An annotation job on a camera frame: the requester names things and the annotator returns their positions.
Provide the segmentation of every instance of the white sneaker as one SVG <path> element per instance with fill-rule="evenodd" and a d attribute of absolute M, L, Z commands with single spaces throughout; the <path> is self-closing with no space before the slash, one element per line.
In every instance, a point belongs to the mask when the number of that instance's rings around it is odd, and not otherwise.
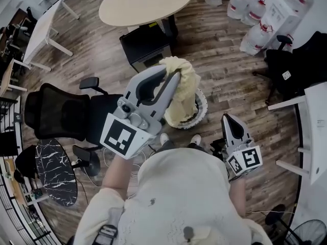
<path fill-rule="evenodd" d="M 192 137 L 190 144 L 195 143 L 196 145 L 200 145 L 200 142 L 201 142 L 201 136 L 200 134 L 196 134 Z"/>
<path fill-rule="evenodd" d="M 167 133 L 162 133 L 160 135 L 160 143 L 161 143 L 161 146 L 163 146 L 166 141 L 169 141 L 169 136 L 168 136 Z"/>

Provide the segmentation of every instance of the black strap buckle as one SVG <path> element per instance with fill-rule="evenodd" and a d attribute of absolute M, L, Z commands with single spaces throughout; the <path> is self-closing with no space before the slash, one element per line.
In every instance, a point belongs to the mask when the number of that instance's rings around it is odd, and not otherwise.
<path fill-rule="evenodd" d="M 117 234 L 117 227 L 113 225 L 103 225 L 92 245 L 112 245 Z"/>

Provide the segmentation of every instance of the round table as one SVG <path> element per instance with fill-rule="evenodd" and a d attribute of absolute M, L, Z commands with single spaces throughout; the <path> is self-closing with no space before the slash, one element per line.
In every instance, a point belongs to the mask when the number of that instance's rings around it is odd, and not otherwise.
<path fill-rule="evenodd" d="M 77 199 L 77 182 L 68 156 L 55 139 L 37 143 L 36 168 L 48 195 L 62 206 L 69 207 Z"/>
<path fill-rule="evenodd" d="M 111 26 L 141 26 L 167 18 L 189 2 L 190 0 L 103 0 L 99 17 Z"/>

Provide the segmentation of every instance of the white t-shirt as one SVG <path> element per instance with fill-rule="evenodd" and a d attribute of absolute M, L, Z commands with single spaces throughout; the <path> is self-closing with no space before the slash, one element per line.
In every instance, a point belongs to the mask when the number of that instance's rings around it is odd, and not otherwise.
<path fill-rule="evenodd" d="M 236 212 L 225 164 L 195 149 L 149 158 L 138 172 L 137 194 L 125 202 L 116 191 L 101 189 L 79 223 L 74 245 L 92 244 L 111 208 L 124 209 L 114 245 L 272 244 L 261 226 Z M 194 234 L 189 243 L 186 227 Z"/>

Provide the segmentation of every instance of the towel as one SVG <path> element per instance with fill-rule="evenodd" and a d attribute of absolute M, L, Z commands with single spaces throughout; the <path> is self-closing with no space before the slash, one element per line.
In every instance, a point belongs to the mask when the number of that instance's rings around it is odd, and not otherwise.
<path fill-rule="evenodd" d="M 181 78 L 170 106 L 165 112 L 165 119 L 171 126 L 177 126 L 198 112 L 195 105 L 195 92 L 200 83 L 200 77 L 195 73 L 192 65 L 185 59 L 166 57 L 160 64 L 166 66 L 167 74 L 181 69 Z"/>

